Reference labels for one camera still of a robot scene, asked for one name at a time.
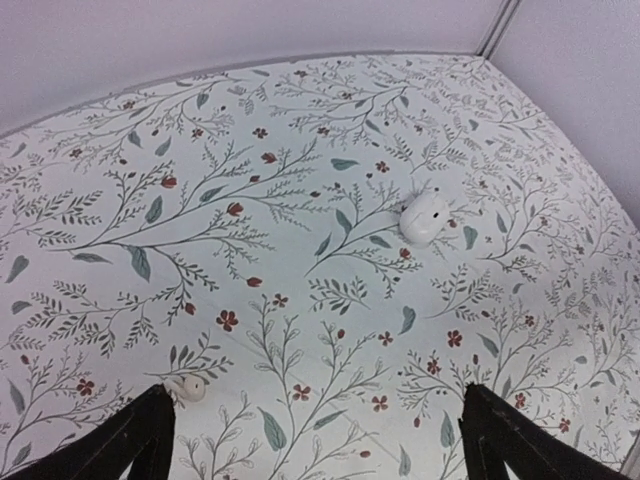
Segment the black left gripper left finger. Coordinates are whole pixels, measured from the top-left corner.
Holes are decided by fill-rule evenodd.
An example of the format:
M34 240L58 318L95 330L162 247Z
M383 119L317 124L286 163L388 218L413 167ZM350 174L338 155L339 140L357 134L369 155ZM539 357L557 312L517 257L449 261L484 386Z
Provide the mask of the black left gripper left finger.
M162 384L149 387L102 425L11 474L11 479L169 477L175 438L173 400Z

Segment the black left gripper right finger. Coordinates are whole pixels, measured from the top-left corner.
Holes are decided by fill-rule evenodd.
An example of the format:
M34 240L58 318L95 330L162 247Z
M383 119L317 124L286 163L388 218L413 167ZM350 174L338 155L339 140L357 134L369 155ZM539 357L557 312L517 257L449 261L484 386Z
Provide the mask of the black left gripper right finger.
M482 384L466 388L458 420L470 480L623 479L538 427Z

